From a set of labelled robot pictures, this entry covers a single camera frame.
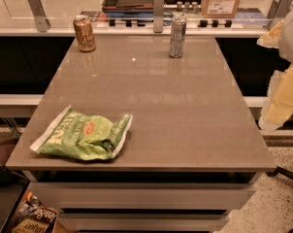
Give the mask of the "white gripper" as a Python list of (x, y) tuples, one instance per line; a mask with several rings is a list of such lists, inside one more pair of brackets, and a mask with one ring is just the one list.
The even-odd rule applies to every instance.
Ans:
[[(293, 63), (293, 9), (284, 20), (260, 36), (256, 44), (268, 49), (279, 48), (279, 55)], [(276, 130), (292, 115), (293, 64), (284, 72), (274, 71), (267, 92), (267, 100), (261, 110), (259, 127), (262, 130)]]

